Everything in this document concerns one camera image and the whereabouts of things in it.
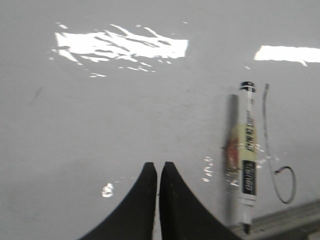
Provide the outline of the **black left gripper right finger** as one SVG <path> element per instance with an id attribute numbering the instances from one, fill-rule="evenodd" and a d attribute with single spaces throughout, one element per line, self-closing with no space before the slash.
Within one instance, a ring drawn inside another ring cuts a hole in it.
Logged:
<path id="1" fill-rule="evenodd" d="M 239 240 L 196 198 L 173 162 L 162 169 L 159 219 L 163 240 Z"/>

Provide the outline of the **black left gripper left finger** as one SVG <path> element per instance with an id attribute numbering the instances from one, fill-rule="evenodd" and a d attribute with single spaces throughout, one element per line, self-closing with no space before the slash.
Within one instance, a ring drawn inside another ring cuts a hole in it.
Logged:
<path id="1" fill-rule="evenodd" d="M 156 210 L 157 172 L 146 162 L 125 198 L 82 240 L 151 240 Z"/>

